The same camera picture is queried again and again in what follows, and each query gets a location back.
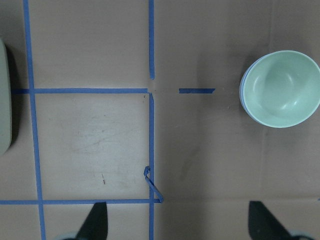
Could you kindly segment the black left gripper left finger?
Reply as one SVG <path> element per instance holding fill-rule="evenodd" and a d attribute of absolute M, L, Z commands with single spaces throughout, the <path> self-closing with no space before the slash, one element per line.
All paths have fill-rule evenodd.
<path fill-rule="evenodd" d="M 83 225 L 76 234 L 76 240 L 106 240 L 108 237 L 108 212 L 106 202 L 93 205 Z"/>

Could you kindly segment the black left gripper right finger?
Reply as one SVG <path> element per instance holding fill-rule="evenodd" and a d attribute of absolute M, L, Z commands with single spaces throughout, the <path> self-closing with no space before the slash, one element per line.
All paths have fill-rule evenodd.
<path fill-rule="evenodd" d="M 252 240 L 290 240 L 292 235 L 261 201 L 250 201 L 248 233 Z"/>

